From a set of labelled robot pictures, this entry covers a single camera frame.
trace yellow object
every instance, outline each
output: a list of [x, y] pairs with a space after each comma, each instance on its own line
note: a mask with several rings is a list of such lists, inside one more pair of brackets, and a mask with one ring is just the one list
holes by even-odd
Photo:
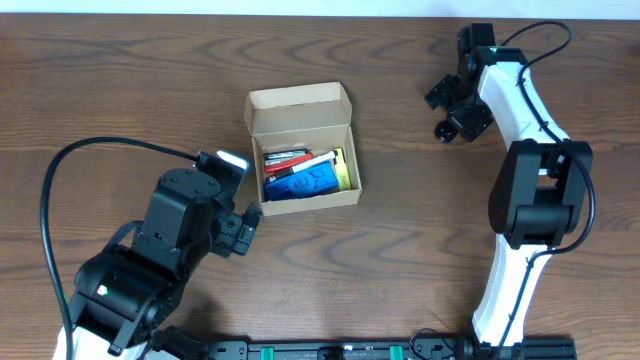
[[341, 148], [335, 149], [338, 155], [335, 157], [336, 177], [338, 178], [338, 190], [351, 190], [351, 179], [349, 178], [349, 170], [344, 159]]

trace white background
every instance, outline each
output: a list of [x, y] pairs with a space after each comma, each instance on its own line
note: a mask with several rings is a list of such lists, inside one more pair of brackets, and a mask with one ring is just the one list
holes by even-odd
[[640, 19], [640, 0], [0, 0], [0, 12]]

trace table top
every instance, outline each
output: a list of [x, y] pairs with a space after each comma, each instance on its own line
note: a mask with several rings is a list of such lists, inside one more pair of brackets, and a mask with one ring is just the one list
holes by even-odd
[[[204, 340], [468, 331], [493, 258], [487, 201], [505, 147], [495, 125], [439, 144], [444, 114], [423, 96], [455, 72], [456, 34], [471, 21], [1, 15], [0, 358], [50, 358], [61, 327], [38, 223], [55, 152], [111, 135], [250, 158], [249, 91], [329, 81], [353, 103], [360, 203], [265, 218], [246, 257], [202, 261], [165, 325]], [[493, 23], [501, 40], [530, 21]], [[525, 331], [570, 334], [581, 359], [629, 359], [640, 355], [640, 23], [569, 24], [574, 42], [532, 74], [559, 125], [594, 149], [598, 217], [580, 249], [545, 268]], [[514, 45], [532, 58], [564, 36], [536, 29]], [[50, 223], [67, 296], [117, 227], [144, 217], [157, 177], [189, 165], [118, 145], [64, 160]], [[256, 199], [252, 174], [238, 209]]]

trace wood grain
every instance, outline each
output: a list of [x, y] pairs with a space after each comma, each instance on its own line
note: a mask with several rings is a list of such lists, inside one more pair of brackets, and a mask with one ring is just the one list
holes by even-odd
[[[438, 144], [443, 114], [422, 97], [455, 71], [455, 35], [471, 21], [0, 15], [0, 358], [50, 358], [61, 326], [37, 219], [57, 150], [119, 135], [249, 156], [249, 91], [325, 81], [341, 81], [354, 105], [360, 204], [264, 219], [246, 257], [203, 261], [166, 324], [208, 340], [464, 331], [493, 257], [486, 208], [504, 145], [495, 126], [472, 144]], [[527, 23], [495, 21], [496, 37]], [[570, 334], [581, 359], [631, 359], [640, 356], [640, 23], [570, 25], [575, 41], [533, 76], [561, 126], [595, 150], [598, 218], [583, 247], [545, 269], [526, 333]], [[517, 43], [534, 56], [563, 36], [537, 29]], [[79, 266], [142, 218], [157, 177], [179, 166], [189, 164], [114, 145], [65, 159], [51, 230], [68, 295]], [[239, 208], [257, 198], [254, 184]]]

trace open box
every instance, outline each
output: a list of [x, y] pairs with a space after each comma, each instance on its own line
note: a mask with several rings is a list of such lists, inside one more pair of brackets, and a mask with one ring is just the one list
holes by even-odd
[[[340, 83], [252, 91], [247, 97], [244, 121], [252, 137], [258, 197], [265, 216], [358, 203], [362, 188], [351, 133], [351, 103]], [[351, 190], [268, 201], [263, 154], [301, 148], [314, 155], [342, 148]]]

